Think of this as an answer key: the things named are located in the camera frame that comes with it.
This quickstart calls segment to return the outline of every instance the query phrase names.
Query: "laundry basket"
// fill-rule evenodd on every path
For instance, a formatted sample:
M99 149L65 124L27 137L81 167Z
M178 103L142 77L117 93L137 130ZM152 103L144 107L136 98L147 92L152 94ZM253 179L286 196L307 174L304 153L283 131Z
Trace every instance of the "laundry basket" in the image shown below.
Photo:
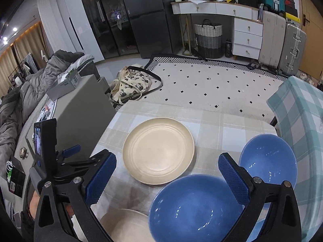
M222 50L222 25L212 24L205 19L201 24L194 24L195 36L198 52L205 58L220 58L223 56Z

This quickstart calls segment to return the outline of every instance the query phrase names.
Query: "beige plate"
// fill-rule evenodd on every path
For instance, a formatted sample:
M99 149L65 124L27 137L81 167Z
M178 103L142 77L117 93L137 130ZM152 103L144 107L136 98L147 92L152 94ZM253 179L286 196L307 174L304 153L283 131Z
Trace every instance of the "beige plate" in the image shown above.
M130 209L116 209L105 214L100 223L114 242L155 242L148 217Z
M194 156L188 129L170 118L153 118L135 127L123 145L123 162L138 181L160 185L178 178Z

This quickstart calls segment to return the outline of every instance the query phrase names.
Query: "bag with cartoon print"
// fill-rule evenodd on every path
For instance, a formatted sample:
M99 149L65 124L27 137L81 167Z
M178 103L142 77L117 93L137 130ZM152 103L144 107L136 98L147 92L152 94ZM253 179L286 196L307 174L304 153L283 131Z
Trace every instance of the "bag with cartoon print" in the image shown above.
M150 89L150 76L160 82L158 87ZM144 69L142 65L134 64L125 66L118 72L113 86L110 99L114 103L124 105L128 100L139 100L142 96L160 89L163 82L158 75Z

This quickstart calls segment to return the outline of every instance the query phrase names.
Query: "gray suitcase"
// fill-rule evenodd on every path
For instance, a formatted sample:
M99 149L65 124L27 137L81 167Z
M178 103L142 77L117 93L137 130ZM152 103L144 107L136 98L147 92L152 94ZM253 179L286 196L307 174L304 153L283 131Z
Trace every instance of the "gray suitcase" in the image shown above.
M306 33L298 26L286 23L285 39L278 68L287 75L296 75L306 43Z
M277 67L283 48L286 20L274 13L263 11L263 40L259 63Z

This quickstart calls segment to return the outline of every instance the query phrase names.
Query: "green checkered tablecloth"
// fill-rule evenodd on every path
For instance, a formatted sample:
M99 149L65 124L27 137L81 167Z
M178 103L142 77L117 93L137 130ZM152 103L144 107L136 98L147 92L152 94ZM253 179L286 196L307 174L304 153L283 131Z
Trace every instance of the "green checkered tablecloth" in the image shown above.
M122 160L122 147L127 135L140 123L155 117L178 120L191 132L195 155L188 174L210 174L222 177L218 158L228 152L238 163L245 144L263 133L276 134L274 127L263 121L167 104L129 101L114 116L98 146L117 157L117 168L92 210L98 219L114 208L128 208L148 214L157 193L165 186L149 186L135 180Z
M323 222L323 92L292 76L267 104L275 113L281 137L297 160L294 191L302 241L308 242Z

